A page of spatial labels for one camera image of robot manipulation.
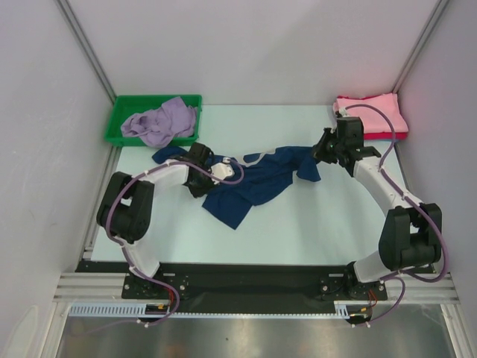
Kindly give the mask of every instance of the navy blue cloth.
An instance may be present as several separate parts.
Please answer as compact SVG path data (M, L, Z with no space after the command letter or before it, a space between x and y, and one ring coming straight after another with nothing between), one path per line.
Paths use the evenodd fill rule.
M202 204L221 222L236 229L252 206L261 205L275 198L293 183L293 172L304 180L319 181L317 163L311 156L311 147L280 147L266 154L249 154L243 158L233 158L242 164L244 179L237 185L220 184L212 189ZM174 155L185 154L180 147L165 147L158 150L152 159L160 164ZM214 163L224 156L215 155ZM234 168L234 176L227 180L240 178L240 171Z

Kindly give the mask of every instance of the green tray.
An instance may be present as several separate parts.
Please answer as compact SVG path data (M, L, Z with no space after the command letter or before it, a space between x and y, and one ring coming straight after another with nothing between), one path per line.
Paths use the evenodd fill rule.
M134 113L143 113L161 107L162 103L174 97L181 97L186 106L197 107L197 119L192 136L174 138L169 145L189 146L199 137L200 112L202 111L201 95L119 95L114 103L110 122L107 125L104 138L116 147L145 146L141 138L123 137L121 126Z

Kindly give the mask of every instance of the reflective metal surface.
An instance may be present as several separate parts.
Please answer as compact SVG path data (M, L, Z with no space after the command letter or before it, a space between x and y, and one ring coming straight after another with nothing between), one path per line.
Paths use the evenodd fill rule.
M116 319L69 318L57 358L455 357L438 305L401 306L370 329L339 320L176 318L82 335Z

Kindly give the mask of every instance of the clothing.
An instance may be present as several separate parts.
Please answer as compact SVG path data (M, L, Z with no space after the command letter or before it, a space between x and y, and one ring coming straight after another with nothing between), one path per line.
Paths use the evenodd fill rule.
M270 201L292 184L294 171L304 180L317 182L321 179L311 152L311 147L289 146L234 158L242 164L244 179L236 185L217 185L207 194L202 207L235 230L252 206ZM182 148L167 147L160 149L152 158L160 164L174 155L185 153ZM221 162L223 158L215 155L214 162L209 160L209 164ZM237 168L234 172L234 176L227 180L240 178Z
M123 136L138 136L155 148L166 147L176 136L191 136L195 129L197 108L187 107L181 97L164 102L156 110L136 113L121 126Z
M333 110L339 111L341 108L348 107L352 104L369 104L381 110L393 124L396 131L397 139L405 139L408 136L408 125L399 112L397 104L397 94L388 93L385 95L377 95L374 97L366 97L362 99L352 99L338 96L333 104ZM379 115L379 113L364 107L356 107L347 110L353 117L361 118L364 126L364 139L391 139L392 133L388 123Z

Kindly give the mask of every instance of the white table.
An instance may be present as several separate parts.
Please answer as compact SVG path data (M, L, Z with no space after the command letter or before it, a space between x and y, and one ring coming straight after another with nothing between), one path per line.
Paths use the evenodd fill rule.
M327 106L204 106L199 142L235 156L284 145L312 146L332 125ZM389 142L369 142L381 153ZM152 148L126 147L117 170L137 174L155 166ZM402 181L394 152L386 168ZM179 186L154 202L147 235L161 262L343 265L377 249L384 216L344 168L318 164L321 181L294 176L274 200L253 207L237 230L214 218ZM92 260L124 261L100 228Z

